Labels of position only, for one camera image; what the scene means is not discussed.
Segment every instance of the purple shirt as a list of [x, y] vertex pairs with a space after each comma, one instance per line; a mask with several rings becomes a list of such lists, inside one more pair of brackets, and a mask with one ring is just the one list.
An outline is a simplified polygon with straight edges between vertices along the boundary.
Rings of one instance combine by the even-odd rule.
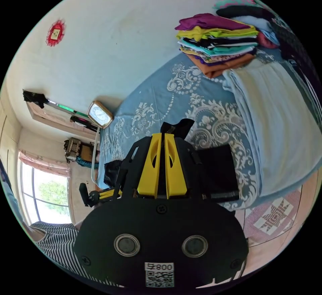
[[199, 13], [190, 18], [179, 20], [180, 25], [175, 27], [175, 30], [191, 30], [195, 26], [200, 26], [203, 29], [221, 28], [228, 30], [248, 29], [248, 25], [235, 20], [214, 16], [211, 13]]

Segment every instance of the red decoration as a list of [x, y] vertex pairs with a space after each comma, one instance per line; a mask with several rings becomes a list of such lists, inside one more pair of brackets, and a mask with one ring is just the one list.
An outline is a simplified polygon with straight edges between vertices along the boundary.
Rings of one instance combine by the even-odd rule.
[[50, 47], [54, 47], [61, 42], [65, 35], [65, 22], [57, 20], [53, 23], [48, 31], [46, 43]]

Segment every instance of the black and white striped fabric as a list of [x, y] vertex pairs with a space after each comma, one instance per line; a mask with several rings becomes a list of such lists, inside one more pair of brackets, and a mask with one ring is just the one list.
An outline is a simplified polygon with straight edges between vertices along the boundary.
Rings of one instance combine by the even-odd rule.
[[46, 233], [44, 238], [36, 242], [36, 244], [55, 264], [92, 281], [118, 286], [108, 280], [100, 281], [86, 273], [73, 251], [78, 233], [73, 224], [49, 224], [39, 221], [30, 225], [30, 227], [43, 230]]

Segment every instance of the stack of clothes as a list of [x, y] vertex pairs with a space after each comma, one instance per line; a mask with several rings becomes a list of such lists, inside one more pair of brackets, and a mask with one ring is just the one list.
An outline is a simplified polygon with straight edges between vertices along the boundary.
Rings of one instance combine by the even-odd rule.
[[254, 26], [210, 13], [181, 19], [180, 50], [208, 78], [229, 68], [243, 67], [255, 57], [258, 31]]

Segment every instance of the pink curtain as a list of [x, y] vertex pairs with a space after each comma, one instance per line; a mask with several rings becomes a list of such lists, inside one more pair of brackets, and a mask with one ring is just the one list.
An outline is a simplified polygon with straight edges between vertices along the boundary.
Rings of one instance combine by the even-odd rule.
[[65, 161], [55, 161], [25, 150], [19, 150], [19, 159], [35, 169], [70, 178], [70, 168]]

